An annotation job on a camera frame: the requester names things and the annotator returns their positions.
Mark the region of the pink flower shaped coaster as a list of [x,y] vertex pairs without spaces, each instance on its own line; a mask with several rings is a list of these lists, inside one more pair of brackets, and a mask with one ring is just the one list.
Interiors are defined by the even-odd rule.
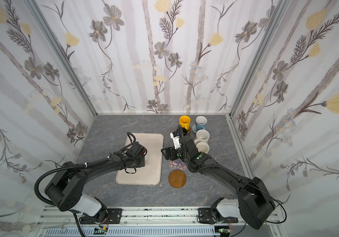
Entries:
[[178,170],[186,170],[187,169],[187,165],[184,162],[182,162],[181,160],[170,161],[169,167],[171,169],[178,169]]

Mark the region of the plain white mug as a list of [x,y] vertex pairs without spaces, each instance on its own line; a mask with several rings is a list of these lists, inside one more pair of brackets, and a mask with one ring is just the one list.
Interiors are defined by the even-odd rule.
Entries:
[[196,147],[197,147],[198,151],[202,152],[202,153],[208,154],[209,151],[210,151],[210,147],[209,147],[209,145],[206,142],[199,142],[196,145]]

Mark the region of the white speckled mug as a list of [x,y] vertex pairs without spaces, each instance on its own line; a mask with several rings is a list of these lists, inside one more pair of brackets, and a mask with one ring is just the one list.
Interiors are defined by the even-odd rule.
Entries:
[[210,139],[210,133],[205,129],[200,129],[196,133],[194,143],[195,145],[201,142],[208,143],[209,139]]

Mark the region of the beige plastic tray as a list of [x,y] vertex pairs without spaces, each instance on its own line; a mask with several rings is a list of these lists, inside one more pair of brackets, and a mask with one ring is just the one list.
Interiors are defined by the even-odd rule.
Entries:
[[156,133],[134,133],[137,142],[147,149],[145,166],[134,170],[119,170],[116,183],[119,185],[149,185],[159,184],[162,170],[162,153],[164,137]]

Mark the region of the blue grey woven coaster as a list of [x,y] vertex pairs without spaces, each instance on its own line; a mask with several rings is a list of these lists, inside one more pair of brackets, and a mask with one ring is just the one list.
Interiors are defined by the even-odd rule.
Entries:
[[192,126],[192,132],[193,132],[194,134],[197,133],[197,128],[196,128],[196,125],[195,125],[195,124],[193,124],[193,126]]

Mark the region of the light brown cork coaster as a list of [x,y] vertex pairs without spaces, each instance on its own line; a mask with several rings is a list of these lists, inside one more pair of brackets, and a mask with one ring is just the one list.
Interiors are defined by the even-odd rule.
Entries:
[[174,188],[182,188],[187,181],[186,174],[181,170],[174,170],[168,176],[169,184]]

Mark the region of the yellow mug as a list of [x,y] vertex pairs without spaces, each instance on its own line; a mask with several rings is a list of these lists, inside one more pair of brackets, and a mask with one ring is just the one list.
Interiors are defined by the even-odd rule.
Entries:
[[189,116],[181,116],[179,118],[179,124],[181,125],[182,128],[188,129],[189,127],[191,127],[190,126],[190,124],[191,124],[190,117]]

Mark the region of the blue floral mug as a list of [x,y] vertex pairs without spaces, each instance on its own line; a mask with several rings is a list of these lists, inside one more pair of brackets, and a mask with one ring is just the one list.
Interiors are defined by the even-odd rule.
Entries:
[[196,124],[195,124],[196,131],[205,130],[207,122],[208,122],[208,120],[205,116],[197,116],[196,117]]

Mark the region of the white mug red inside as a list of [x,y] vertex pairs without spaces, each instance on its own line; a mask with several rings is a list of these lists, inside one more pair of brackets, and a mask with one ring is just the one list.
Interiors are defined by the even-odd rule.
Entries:
[[144,157],[144,156],[146,156],[146,154],[147,154],[147,149],[143,149],[143,151],[142,151],[142,156]]

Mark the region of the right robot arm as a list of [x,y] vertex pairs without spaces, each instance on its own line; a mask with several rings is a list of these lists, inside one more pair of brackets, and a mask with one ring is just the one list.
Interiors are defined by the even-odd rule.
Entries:
[[170,136],[173,146],[161,150],[165,159],[180,159],[191,173],[208,176],[235,193],[243,220],[250,227],[260,229],[276,208],[264,182],[257,177],[238,175],[219,164],[209,154],[199,151],[189,135],[172,133]]

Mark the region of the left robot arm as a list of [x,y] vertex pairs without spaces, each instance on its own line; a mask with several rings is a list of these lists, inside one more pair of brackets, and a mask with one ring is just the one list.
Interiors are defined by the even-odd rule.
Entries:
[[83,190],[87,182],[113,171],[132,169],[145,166],[147,149],[139,142],[91,163],[74,164],[68,162],[61,168],[49,171],[43,178],[53,174],[54,177],[45,188],[47,198],[42,198],[49,205],[56,206],[60,211],[82,212],[88,216],[100,215],[106,206],[95,197],[86,195]]

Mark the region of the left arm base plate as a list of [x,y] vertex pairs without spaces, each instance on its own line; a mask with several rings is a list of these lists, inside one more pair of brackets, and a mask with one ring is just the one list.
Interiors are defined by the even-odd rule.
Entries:
[[94,216],[83,214],[80,224],[119,224],[122,217],[122,208],[101,208]]

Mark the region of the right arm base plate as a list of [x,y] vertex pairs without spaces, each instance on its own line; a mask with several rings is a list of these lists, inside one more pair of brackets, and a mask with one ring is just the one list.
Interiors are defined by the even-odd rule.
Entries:
[[210,207],[198,208],[197,221],[200,224],[234,224],[238,223],[238,219],[234,217],[222,217],[216,209]]

